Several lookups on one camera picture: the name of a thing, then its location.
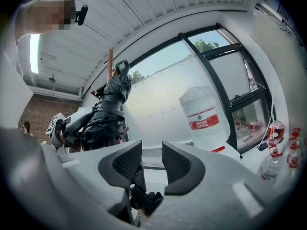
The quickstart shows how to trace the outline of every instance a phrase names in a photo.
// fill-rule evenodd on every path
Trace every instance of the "tree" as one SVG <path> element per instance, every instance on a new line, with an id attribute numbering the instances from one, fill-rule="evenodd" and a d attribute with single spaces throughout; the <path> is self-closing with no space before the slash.
<path id="1" fill-rule="evenodd" d="M 133 72 L 133 74 L 128 74 L 128 77 L 131 79 L 131 85 L 147 78 L 145 76 L 143 76 L 142 74 L 140 74 L 139 70 L 136 70 L 135 72 Z"/>
<path id="2" fill-rule="evenodd" d="M 202 53 L 202 52 L 205 52 L 205 51 L 208 51 L 210 49 L 214 49 L 214 48 L 218 48 L 219 47 L 219 43 L 217 42 L 212 42 L 212 41 L 209 41 L 209 42 L 205 42 L 203 41 L 202 39 L 199 39 L 198 41 L 195 41 L 194 42 L 194 45 L 195 47 Z"/>

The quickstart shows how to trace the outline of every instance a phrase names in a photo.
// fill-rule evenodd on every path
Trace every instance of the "white ceiling panel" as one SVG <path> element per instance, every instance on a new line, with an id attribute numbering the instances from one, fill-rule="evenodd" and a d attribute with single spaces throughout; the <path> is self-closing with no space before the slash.
<path id="1" fill-rule="evenodd" d="M 242 5 L 243 10 L 248 6 L 244 4 L 248 0 L 76 0 L 78 10 L 84 4 L 89 7 L 84 24 L 72 25 L 69 31 L 41 35 L 38 75 L 30 70 L 29 37 L 20 41 L 24 80 L 35 86 L 76 92 L 91 84 L 91 76 L 99 72 L 110 49 L 116 50 L 147 23 L 159 22 L 165 15 L 183 8 L 217 3 L 225 3 L 227 9 L 231 4 Z M 52 75 L 56 79 L 54 84 L 48 81 Z"/>

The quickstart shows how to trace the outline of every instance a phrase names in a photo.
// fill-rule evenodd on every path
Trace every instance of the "brick wall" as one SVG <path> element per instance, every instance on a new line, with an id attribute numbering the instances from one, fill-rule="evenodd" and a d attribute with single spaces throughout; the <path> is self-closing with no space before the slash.
<path id="1" fill-rule="evenodd" d="M 65 117 L 75 113 L 81 106 L 81 102 L 70 101 L 48 96 L 34 94 L 19 121 L 18 128 L 22 129 L 24 121 L 30 123 L 30 132 L 41 143 L 44 140 L 49 142 L 46 135 L 47 128 L 53 118 L 58 113 Z"/>

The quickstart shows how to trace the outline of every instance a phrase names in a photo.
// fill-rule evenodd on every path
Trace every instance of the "fluorescent light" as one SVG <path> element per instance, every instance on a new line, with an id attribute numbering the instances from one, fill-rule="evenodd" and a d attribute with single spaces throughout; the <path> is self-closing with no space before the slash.
<path id="1" fill-rule="evenodd" d="M 40 34 L 31 34 L 30 37 L 30 64 L 31 71 L 38 74 L 38 42 Z"/>

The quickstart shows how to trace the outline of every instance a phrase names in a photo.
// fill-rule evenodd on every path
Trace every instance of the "red label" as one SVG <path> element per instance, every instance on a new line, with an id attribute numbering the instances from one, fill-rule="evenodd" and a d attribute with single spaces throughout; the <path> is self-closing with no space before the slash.
<path id="1" fill-rule="evenodd" d="M 191 130 L 208 128 L 219 123 L 217 114 L 200 121 L 189 122 Z"/>

